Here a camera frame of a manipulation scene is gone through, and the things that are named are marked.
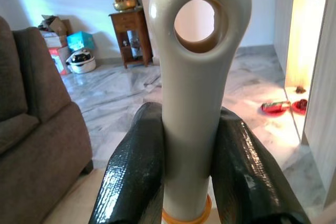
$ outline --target orange ring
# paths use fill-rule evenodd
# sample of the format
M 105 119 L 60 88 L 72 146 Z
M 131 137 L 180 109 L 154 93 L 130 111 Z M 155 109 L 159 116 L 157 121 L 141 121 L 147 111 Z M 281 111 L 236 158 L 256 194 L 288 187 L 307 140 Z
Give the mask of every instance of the orange ring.
M 176 220 L 176 219 L 170 217 L 164 211 L 164 209 L 162 209 L 162 218 L 164 219 L 165 222 L 167 222 L 167 224 L 203 224 L 209 218 L 210 211 L 211 211 L 211 205 L 212 205 L 211 198 L 208 195 L 206 197 L 205 210 L 204 210 L 203 214 L 199 218 L 197 218 L 196 220 L 193 220 L 193 221 L 179 221 L 179 220 Z

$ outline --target white cylindrical object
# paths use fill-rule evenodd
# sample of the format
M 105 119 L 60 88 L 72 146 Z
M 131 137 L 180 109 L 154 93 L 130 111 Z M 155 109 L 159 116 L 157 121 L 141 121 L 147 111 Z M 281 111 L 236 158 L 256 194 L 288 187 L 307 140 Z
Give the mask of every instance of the white cylindrical object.
M 195 220 L 204 211 L 226 77 L 251 14 L 251 0 L 205 0 L 214 9 L 214 31 L 189 42 L 174 29 L 177 13 L 189 1 L 151 0 L 149 10 L 163 87 L 163 208 L 180 221 Z

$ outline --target hole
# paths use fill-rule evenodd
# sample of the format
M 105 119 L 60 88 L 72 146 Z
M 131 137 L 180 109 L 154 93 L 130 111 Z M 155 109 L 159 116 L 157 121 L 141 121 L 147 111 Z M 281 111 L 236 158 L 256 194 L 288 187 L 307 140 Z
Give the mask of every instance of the hole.
M 182 39 L 201 41 L 214 31 L 214 10 L 207 1 L 191 0 L 180 9 L 174 27 Z

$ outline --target golden pot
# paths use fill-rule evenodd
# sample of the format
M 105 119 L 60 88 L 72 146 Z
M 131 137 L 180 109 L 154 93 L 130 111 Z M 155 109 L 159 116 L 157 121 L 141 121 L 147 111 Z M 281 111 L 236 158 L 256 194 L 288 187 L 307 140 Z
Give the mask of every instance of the golden pot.
M 121 2 L 114 2 L 113 6 L 116 10 L 132 9 L 137 6 L 137 0 L 123 0 Z

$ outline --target wooden side table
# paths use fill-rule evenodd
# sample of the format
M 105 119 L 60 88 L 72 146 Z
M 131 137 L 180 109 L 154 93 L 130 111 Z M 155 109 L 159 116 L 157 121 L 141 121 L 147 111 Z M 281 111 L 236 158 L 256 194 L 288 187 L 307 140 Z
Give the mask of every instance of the wooden side table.
M 113 13 L 109 16 L 113 23 L 125 68 L 127 68 L 128 64 L 139 63 L 142 63 L 147 67 L 153 56 L 143 9 L 138 8 L 126 12 Z M 143 54 L 142 56 L 136 58 L 133 57 L 130 38 L 128 37 L 127 31 L 137 32 Z

